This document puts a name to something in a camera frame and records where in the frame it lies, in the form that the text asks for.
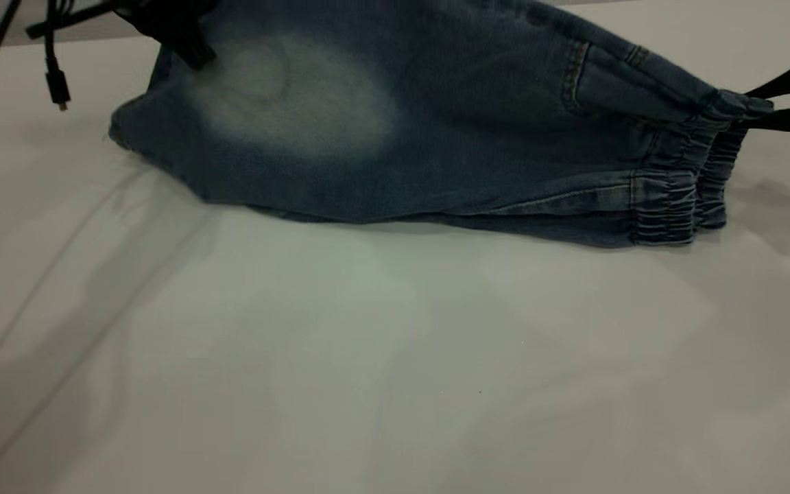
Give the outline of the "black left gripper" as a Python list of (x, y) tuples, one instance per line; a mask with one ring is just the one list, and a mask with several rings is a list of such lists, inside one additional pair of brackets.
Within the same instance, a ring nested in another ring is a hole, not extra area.
[(184, 24), (210, 12), (213, 1), (116, 1), (115, 13), (145, 36), (162, 34), (162, 44), (192, 70), (217, 58), (196, 24)]

